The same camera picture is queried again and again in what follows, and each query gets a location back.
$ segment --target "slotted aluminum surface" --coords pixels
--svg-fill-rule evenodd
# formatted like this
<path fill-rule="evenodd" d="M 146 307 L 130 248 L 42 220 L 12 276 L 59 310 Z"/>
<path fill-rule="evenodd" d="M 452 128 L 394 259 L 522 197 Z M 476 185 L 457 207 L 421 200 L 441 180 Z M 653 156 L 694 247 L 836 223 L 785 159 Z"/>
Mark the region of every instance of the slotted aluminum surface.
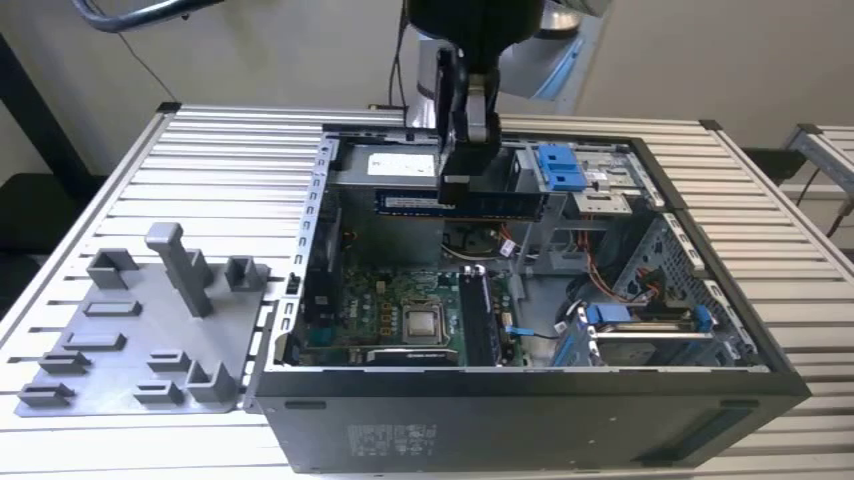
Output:
<path fill-rule="evenodd" d="M 35 373 L 33 360 L 57 341 L 89 289 L 87 256 L 99 247 L 121 246 L 149 255 L 142 243 L 147 226 L 174 219 L 185 225 L 189 246 L 202 247 L 210 261 L 253 254 L 273 267 L 275 277 L 286 276 L 301 182 L 325 122 L 389 125 L 401 118 L 387 112 L 197 106 L 155 118 L 0 323 L 0 472 L 87 480 L 119 475 L 281 480 L 294 475 L 261 415 L 235 411 L 145 418 L 18 418 L 12 410 L 15 394 Z M 852 478 L 853 267 L 726 135 L 706 131 L 697 122 L 678 121 L 509 115 L 504 126 L 646 140 L 814 394 L 696 471 L 566 476 Z M 273 282 L 267 298 L 282 288 L 281 281 Z M 561 477 L 556 472 L 476 475 L 540 476 Z"/>

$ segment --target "motherboard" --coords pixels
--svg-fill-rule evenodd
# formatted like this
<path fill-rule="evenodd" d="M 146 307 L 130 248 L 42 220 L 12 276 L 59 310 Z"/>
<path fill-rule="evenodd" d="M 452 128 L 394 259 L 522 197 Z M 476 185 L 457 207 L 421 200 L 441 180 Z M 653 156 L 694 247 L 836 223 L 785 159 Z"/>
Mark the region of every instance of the motherboard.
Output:
<path fill-rule="evenodd" d="M 514 322 L 508 277 L 494 273 L 488 278 L 489 289 L 480 289 L 473 299 L 461 292 L 456 271 L 346 267 L 338 318 L 310 325 L 302 364 L 407 366 L 407 358 L 418 355 L 421 365 L 426 357 L 437 366 L 472 365 L 468 345 L 486 338 L 466 338 L 473 331 L 466 322 L 481 320 L 466 318 L 474 304 L 496 332 L 496 365 L 522 365 L 521 343 L 502 328 Z"/>

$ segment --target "sticker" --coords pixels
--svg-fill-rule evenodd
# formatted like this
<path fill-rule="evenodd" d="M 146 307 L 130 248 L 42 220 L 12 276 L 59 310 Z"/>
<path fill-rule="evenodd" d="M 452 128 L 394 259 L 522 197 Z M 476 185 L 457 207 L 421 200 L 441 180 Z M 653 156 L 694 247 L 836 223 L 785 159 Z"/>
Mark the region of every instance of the sticker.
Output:
<path fill-rule="evenodd" d="M 403 153 L 373 153 L 369 156 L 369 175 L 435 177 L 435 157 Z"/>
<path fill-rule="evenodd" d="M 437 424 L 347 426 L 350 454 L 354 457 L 430 457 L 437 436 Z"/>
<path fill-rule="evenodd" d="M 585 175 L 592 182 L 605 182 L 609 179 L 608 174 L 600 170 L 589 170 L 585 172 Z"/>
<path fill-rule="evenodd" d="M 513 251 L 516 248 L 517 248 L 517 242 L 514 242 L 513 240 L 505 240 L 505 243 L 502 244 L 502 248 L 500 252 L 504 256 L 509 257 L 513 254 Z"/>
<path fill-rule="evenodd" d="M 435 198 L 419 197 L 389 197 L 386 198 L 386 208 L 441 208 L 454 210 L 454 205 L 439 203 Z"/>

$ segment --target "white wall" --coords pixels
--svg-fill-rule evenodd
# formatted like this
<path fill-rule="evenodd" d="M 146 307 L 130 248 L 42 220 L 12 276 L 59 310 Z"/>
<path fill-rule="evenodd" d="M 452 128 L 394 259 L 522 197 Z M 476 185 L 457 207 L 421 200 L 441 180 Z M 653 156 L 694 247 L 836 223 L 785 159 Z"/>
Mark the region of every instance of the white wall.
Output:
<path fill-rule="evenodd" d="M 576 113 L 713 118 L 766 147 L 854 125 L 853 20 L 852 0 L 616 0 Z"/>
<path fill-rule="evenodd" d="M 0 185 L 19 173 L 46 172 L 50 170 L 42 161 L 42 156 L 25 136 L 10 111 L 0 103 Z"/>
<path fill-rule="evenodd" d="M 154 0 L 99 0 L 107 12 Z M 363 108 L 385 103 L 399 0 L 229 0 L 127 34 L 189 103 Z M 167 99 L 115 35 L 79 19 L 70 0 L 0 1 L 0 31 L 91 167 L 109 171 Z M 402 51 L 415 94 L 417 40 Z M 501 108 L 554 111 L 504 98 Z"/>

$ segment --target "blue latch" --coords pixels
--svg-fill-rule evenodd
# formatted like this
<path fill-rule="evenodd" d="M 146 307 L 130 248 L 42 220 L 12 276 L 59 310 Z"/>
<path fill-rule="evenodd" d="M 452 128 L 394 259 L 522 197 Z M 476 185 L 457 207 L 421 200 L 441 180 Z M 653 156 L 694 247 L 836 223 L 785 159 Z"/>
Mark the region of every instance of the blue latch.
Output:
<path fill-rule="evenodd" d="M 633 322 L 632 312 L 620 303 L 594 303 L 588 307 L 588 323 L 628 323 Z"/>
<path fill-rule="evenodd" d="M 552 191 L 585 191 L 588 188 L 588 177 L 578 165 L 576 152 L 573 152 L 569 146 L 541 144 L 537 159 Z"/>
<path fill-rule="evenodd" d="M 697 331 L 701 333 L 712 332 L 714 320 L 712 318 L 712 312 L 705 305 L 697 305 L 694 307 L 694 319 L 697 320 Z"/>

